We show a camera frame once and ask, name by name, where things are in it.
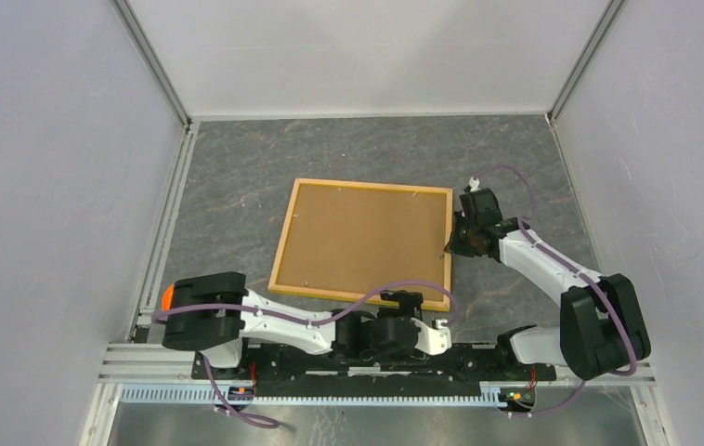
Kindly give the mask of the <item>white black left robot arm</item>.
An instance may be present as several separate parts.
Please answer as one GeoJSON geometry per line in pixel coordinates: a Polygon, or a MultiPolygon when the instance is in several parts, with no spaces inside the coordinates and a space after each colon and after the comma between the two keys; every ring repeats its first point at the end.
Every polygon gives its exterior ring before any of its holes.
{"type": "Polygon", "coordinates": [[[174,282],[151,319],[164,325],[162,344],[209,358],[227,378],[243,376],[250,354],[245,338],[256,338],[316,356],[350,361],[423,359],[443,352],[443,334],[423,323],[417,293],[387,292],[397,308],[377,314],[353,308],[308,311],[264,298],[239,272],[174,282]]]}

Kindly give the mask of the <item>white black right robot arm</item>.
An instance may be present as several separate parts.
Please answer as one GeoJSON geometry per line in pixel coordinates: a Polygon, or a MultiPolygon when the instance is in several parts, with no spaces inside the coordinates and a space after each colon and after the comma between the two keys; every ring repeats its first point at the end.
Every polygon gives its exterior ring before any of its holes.
{"type": "Polygon", "coordinates": [[[632,374],[649,357],[651,341],[629,278],[585,268],[545,242],[524,219],[504,218],[489,189],[467,187],[460,203],[447,252],[491,258],[520,273],[559,308],[555,328],[525,326],[498,336],[494,364],[501,376],[517,379],[531,365],[545,363],[590,381],[603,374],[632,374]]]}

